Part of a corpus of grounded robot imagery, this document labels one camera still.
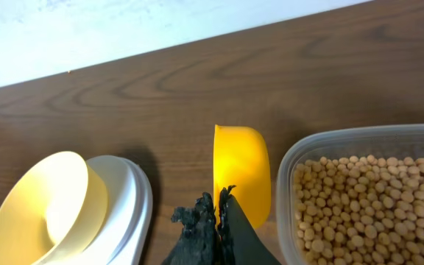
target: container rim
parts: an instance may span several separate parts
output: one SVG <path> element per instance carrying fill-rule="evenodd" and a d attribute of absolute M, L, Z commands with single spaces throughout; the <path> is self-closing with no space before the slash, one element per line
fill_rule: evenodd
<path fill-rule="evenodd" d="M 368 134 L 372 137 L 380 137 L 394 133 L 395 135 L 424 135 L 424 124 L 401 124 L 401 125 L 383 125 L 371 127 L 357 127 L 342 130 L 331 130 L 327 132 L 318 132 L 306 136 L 295 143 L 286 152 L 278 169 L 277 194 L 276 194 L 276 217 L 278 225 L 278 238 L 280 250 L 287 264 L 305 264 L 300 251 L 296 248 L 292 234 L 292 225 L 294 219 L 290 213 L 294 213 L 293 205 L 290 203 L 291 187 L 290 170 L 294 160 L 301 156 L 300 152 L 309 144 L 315 142 L 334 141 L 348 138 L 367 138 Z"/>

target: wooden table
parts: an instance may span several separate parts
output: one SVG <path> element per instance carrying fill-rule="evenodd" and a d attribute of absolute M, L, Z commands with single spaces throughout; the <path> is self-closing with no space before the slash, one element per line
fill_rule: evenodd
<path fill-rule="evenodd" d="M 142 259 L 159 264 L 173 208 L 212 191 L 215 124 L 260 131 L 275 181 L 306 135 L 423 122 L 424 1 L 374 1 L 0 89 L 0 204 L 53 152 L 129 158 L 152 184 Z M 274 209 L 258 233 L 284 262 Z"/>

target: white container lid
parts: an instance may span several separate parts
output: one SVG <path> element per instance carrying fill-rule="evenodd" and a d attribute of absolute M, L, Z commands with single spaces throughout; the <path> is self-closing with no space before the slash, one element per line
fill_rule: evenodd
<path fill-rule="evenodd" d="M 140 166 L 102 155 L 87 160 L 109 195 L 105 223 L 83 252 L 50 265 L 138 264 L 152 215 L 152 188 Z"/>

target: yellow bowl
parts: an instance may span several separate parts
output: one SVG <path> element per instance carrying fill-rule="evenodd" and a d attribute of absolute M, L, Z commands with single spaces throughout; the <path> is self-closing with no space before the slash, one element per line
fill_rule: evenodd
<path fill-rule="evenodd" d="M 0 207 L 0 265 L 45 264 L 82 252 L 102 226 L 107 189 L 74 152 L 33 166 Z"/>
<path fill-rule="evenodd" d="M 253 228 L 271 210 L 271 173 L 263 136 L 249 127 L 215 126 L 213 141 L 213 204 L 223 188 L 236 185 L 233 196 Z"/>

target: clear plastic container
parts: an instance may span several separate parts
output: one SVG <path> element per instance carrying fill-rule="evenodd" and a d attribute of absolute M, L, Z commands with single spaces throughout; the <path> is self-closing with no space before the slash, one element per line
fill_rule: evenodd
<path fill-rule="evenodd" d="M 294 168 L 307 159 L 331 159 L 351 155 L 404 159 L 424 157 L 424 124 L 364 127 L 310 135 L 286 153 L 278 172 L 277 222 L 280 248 L 287 264 L 306 264 L 297 248 L 292 190 Z"/>

